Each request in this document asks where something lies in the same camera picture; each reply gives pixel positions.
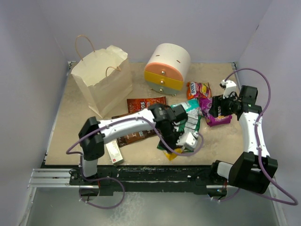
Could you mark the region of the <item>orange Fox's candy bag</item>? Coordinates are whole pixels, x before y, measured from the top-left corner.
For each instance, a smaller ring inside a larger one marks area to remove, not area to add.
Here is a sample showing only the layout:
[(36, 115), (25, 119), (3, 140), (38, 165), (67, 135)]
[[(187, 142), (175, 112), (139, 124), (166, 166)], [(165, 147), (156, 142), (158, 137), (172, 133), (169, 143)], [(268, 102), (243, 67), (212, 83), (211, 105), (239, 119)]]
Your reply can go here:
[(194, 98), (211, 98), (211, 88), (208, 82), (188, 82), (187, 83), (187, 99)]

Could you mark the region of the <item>white paper bag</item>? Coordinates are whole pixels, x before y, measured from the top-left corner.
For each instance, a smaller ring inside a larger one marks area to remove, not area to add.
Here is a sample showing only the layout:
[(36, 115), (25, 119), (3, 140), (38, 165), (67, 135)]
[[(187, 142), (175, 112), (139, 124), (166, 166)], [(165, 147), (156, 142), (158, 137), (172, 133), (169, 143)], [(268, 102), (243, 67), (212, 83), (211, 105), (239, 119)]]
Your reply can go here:
[(113, 45), (95, 49), (87, 36), (78, 37), (88, 40), (92, 52), (82, 56), (76, 40), (75, 50), (80, 61), (72, 69), (71, 75), (89, 108), (104, 118), (133, 90), (128, 53)]

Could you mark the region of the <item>small white box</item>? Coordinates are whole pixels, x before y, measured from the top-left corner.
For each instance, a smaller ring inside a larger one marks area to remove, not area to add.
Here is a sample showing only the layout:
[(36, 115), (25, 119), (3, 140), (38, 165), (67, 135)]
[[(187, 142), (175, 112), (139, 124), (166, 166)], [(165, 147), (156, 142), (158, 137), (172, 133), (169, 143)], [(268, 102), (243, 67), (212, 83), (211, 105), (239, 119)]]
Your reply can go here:
[(116, 139), (107, 143), (105, 146), (113, 165), (120, 165), (124, 162)]

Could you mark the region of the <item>yellow snack packet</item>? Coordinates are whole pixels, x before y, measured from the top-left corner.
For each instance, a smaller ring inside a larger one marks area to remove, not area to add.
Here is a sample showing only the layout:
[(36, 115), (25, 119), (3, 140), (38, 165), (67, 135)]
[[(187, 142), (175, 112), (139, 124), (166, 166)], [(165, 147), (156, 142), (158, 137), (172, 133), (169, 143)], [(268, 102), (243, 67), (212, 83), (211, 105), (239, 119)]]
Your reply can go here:
[(176, 157), (181, 156), (181, 154), (186, 154), (187, 151), (185, 149), (176, 148), (174, 149), (174, 152), (168, 152), (167, 150), (163, 150), (163, 153), (169, 161), (172, 161)]

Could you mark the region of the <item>purple snack bag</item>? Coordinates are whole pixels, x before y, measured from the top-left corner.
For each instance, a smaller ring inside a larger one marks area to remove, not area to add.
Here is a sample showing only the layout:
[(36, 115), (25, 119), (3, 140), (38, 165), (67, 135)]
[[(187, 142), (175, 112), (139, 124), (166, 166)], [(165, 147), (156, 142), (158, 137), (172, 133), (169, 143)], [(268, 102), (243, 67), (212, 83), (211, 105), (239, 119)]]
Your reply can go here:
[(229, 124), (231, 122), (232, 116), (221, 116), (219, 114), (218, 117), (213, 117), (210, 113), (209, 110), (211, 109), (212, 106), (212, 98), (200, 98), (199, 99), (199, 105), (202, 111), (203, 116), (205, 117), (206, 123), (208, 126), (213, 127), (213, 126), (218, 126), (222, 124)]

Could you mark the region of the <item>brown Kettle chips bag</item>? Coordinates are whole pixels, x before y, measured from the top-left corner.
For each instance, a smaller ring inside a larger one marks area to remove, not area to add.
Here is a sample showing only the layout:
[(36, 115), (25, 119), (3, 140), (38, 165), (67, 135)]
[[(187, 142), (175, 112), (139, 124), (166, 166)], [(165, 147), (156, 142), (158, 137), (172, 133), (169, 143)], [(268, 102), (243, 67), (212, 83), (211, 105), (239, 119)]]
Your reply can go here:
[(147, 139), (149, 137), (156, 136), (156, 132), (152, 130), (144, 130), (135, 133), (130, 133), (128, 135), (117, 138), (117, 143), (119, 147), (124, 147), (126, 145), (132, 144), (134, 142)]

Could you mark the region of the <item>green snack bag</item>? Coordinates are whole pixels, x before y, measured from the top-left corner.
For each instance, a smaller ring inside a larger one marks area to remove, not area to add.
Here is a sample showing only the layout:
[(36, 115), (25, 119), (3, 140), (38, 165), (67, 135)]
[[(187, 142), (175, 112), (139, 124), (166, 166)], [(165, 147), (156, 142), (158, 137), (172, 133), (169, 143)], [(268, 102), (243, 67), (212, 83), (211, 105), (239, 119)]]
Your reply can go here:
[(195, 132), (200, 129), (200, 121), (202, 114), (199, 109), (193, 109), (187, 112), (188, 119), (175, 124), (176, 131), (179, 132)]

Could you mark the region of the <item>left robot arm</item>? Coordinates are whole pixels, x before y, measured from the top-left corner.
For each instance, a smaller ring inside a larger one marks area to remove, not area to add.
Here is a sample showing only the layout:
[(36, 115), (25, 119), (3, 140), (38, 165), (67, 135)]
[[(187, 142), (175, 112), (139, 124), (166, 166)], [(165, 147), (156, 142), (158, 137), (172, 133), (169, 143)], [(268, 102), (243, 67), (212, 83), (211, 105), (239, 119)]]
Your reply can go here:
[(172, 152), (183, 134), (174, 126), (187, 119), (183, 106), (172, 108), (163, 104), (154, 104), (134, 114), (111, 120), (88, 118), (79, 132), (79, 144), (83, 151), (80, 179), (87, 185), (93, 184), (97, 178), (98, 159), (104, 155), (104, 145), (130, 133), (156, 130), (161, 146)]

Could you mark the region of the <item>red chips bag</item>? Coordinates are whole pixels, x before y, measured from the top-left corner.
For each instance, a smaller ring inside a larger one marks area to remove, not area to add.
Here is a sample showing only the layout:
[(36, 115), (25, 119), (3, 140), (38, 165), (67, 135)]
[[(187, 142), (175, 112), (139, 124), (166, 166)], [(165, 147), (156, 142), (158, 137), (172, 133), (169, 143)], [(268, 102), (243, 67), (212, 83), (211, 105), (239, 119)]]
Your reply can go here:
[(166, 97), (127, 99), (128, 112), (135, 113), (156, 103), (166, 105)]

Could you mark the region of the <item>teal snack bag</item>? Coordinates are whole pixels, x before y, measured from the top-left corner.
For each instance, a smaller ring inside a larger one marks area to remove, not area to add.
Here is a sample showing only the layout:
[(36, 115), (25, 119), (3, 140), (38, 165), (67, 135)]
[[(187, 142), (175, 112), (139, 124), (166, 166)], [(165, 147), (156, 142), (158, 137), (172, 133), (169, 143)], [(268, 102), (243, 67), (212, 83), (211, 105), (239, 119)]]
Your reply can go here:
[(184, 108), (184, 110), (186, 111), (187, 114), (193, 114), (193, 115), (201, 115), (202, 114), (198, 100), (195, 98), (187, 100), (185, 102), (171, 105), (171, 107), (174, 108), (179, 105), (181, 105)]

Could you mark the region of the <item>pastel mini drawer cabinet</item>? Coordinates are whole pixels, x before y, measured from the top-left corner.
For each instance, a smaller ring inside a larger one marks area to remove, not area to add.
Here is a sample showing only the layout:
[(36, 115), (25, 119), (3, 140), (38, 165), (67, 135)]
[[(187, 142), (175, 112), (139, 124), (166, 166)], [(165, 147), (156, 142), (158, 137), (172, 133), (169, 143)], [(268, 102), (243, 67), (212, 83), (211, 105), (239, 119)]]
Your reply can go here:
[(183, 47), (162, 43), (144, 68), (144, 79), (154, 91), (176, 96), (183, 88), (191, 58)]

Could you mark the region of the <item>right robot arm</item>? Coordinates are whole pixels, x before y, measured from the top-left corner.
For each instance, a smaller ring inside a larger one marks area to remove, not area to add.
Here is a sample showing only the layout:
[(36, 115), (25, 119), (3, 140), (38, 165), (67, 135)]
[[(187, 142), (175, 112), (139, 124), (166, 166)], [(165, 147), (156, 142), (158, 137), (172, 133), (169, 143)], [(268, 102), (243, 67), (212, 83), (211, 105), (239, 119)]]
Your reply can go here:
[(220, 86), (224, 93), (212, 98), (209, 112), (213, 117), (236, 115), (242, 129), (244, 145), (242, 154), (234, 164), (216, 160), (209, 172), (209, 179), (214, 184), (220, 184), (227, 179), (231, 186), (263, 194), (270, 181), (260, 166), (273, 177), (278, 162), (270, 157), (265, 146), (262, 117), (259, 116), (262, 108), (256, 104), (258, 90), (255, 87), (242, 86), (237, 94), (237, 86), (232, 81), (222, 81)]

